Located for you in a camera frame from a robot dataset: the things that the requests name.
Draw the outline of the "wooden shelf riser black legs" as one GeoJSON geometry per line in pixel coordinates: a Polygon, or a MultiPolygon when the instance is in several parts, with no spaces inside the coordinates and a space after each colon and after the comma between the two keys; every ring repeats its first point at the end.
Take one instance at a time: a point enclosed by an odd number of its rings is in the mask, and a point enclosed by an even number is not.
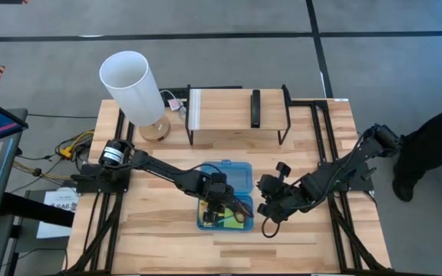
{"type": "Polygon", "coordinates": [[[186,99],[185,129],[189,144],[196,131],[271,130],[283,144],[291,129],[287,87],[279,89],[191,88],[186,99]],[[251,100],[253,90],[261,94],[261,125],[251,127],[251,100]]]}

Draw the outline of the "white shade table lamp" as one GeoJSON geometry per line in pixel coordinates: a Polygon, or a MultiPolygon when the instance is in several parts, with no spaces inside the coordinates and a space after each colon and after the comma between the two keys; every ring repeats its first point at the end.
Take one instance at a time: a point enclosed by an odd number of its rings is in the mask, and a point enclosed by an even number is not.
{"type": "Polygon", "coordinates": [[[148,142],[160,142],[170,133],[165,104],[148,60],[136,51],[108,57],[99,77],[125,117],[148,142]]]}

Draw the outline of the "blue plastic pencil case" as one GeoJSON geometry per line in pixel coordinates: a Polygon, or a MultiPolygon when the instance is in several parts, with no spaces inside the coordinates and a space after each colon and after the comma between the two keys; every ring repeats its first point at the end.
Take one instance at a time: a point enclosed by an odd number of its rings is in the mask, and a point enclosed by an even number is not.
{"type": "MultiPolygon", "coordinates": [[[[227,176],[227,183],[234,188],[235,196],[242,202],[249,204],[253,209],[251,192],[253,189],[252,166],[244,162],[232,162],[229,159],[220,162],[209,162],[227,176]]],[[[196,220],[197,228],[203,231],[228,231],[228,232],[250,232],[254,227],[254,219],[248,218],[243,229],[219,227],[200,228],[198,226],[198,216],[196,220]]]]}

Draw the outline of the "black aluminium frame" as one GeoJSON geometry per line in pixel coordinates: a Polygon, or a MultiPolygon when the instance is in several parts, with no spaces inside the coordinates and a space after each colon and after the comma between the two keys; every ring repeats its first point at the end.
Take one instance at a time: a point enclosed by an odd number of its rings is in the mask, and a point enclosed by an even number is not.
{"type": "MultiPolygon", "coordinates": [[[[309,107],[311,109],[318,153],[321,159],[318,167],[324,163],[333,163],[340,159],[328,101],[291,99],[289,107],[309,107]]],[[[380,264],[355,234],[347,191],[351,188],[357,171],[364,173],[367,170],[365,163],[358,166],[342,182],[337,183],[334,191],[330,192],[323,201],[328,203],[340,272],[355,276],[368,276],[373,273],[384,274],[393,271],[391,268],[386,268],[380,264]]]]}
{"type": "MultiPolygon", "coordinates": [[[[91,161],[99,157],[99,146],[107,140],[124,138],[131,141],[134,126],[113,100],[101,103],[94,137],[91,161]]],[[[58,276],[113,276],[117,264],[117,246],[126,189],[109,193],[102,189],[83,193],[71,225],[63,271],[58,276]]]]}

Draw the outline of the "person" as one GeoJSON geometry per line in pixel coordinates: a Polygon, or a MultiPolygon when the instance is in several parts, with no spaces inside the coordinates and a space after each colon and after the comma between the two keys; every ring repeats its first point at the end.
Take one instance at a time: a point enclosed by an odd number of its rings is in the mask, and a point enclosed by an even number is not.
{"type": "Polygon", "coordinates": [[[404,138],[393,168],[394,194],[403,202],[411,201],[418,181],[439,166],[442,166],[442,112],[404,138]]]}

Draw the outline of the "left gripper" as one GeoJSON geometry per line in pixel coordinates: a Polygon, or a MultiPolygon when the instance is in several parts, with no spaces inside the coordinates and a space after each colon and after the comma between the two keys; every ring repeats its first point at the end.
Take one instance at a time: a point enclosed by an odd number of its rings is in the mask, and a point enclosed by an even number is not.
{"type": "MultiPolygon", "coordinates": [[[[227,176],[223,172],[203,176],[203,180],[201,199],[207,202],[208,209],[216,209],[215,222],[223,222],[226,217],[225,207],[235,206],[234,188],[227,183],[227,176]]],[[[211,223],[210,211],[203,213],[202,222],[211,223]]]]}

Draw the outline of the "black stand bar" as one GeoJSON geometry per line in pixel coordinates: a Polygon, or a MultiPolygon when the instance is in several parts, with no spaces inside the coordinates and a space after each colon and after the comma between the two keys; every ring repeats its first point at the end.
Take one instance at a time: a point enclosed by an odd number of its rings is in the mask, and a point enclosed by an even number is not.
{"type": "Polygon", "coordinates": [[[71,211],[8,192],[2,196],[0,215],[14,215],[64,227],[71,227],[74,221],[74,213],[71,211]]]}

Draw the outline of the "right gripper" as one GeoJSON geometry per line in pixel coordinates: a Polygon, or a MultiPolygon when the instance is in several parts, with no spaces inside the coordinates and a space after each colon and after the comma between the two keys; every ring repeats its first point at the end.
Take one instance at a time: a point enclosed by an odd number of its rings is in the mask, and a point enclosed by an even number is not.
{"type": "Polygon", "coordinates": [[[284,182],[291,168],[283,162],[278,162],[275,169],[279,172],[278,176],[263,174],[257,182],[257,188],[265,200],[259,204],[257,212],[274,223],[280,223],[294,214],[298,205],[307,205],[308,202],[299,188],[284,182]]]}

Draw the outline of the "red-handled scissors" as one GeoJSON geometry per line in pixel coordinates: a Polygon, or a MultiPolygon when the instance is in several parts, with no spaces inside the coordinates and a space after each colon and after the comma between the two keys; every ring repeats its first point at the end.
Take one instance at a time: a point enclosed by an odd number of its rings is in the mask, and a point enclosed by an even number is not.
{"type": "Polygon", "coordinates": [[[247,219],[253,218],[252,207],[249,204],[242,202],[237,197],[233,199],[230,208],[235,220],[239,223],[244,223],[247,219]]]}

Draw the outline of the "white paper sheet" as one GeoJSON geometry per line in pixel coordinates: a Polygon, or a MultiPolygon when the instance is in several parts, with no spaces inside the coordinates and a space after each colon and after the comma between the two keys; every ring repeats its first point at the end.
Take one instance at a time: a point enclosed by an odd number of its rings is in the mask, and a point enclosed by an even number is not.
{"type": "Polygon", "coordinates": [[[43,204],[47,206],[45,219],[38,224],[36,238],[69,237],[78,200],[75,188],[64,187],[55,191],[47,191],[43,198],[43,204]]]}

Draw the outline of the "yellow green crayon box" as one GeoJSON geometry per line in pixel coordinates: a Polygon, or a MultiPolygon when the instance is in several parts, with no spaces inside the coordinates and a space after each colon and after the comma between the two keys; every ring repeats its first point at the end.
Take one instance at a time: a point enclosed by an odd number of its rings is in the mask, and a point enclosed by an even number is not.
{"type": "Polygon", "coordinates": [[[199,201],[198,205],[198,226],[200,228],[213,228],[221,226],[222,222],[215,222],[215,211],[221,205],[209,204],[206,201],[199,201]],[[211,212],[211,223],[203,223],[202,217],[205,211],[211,212]]]}

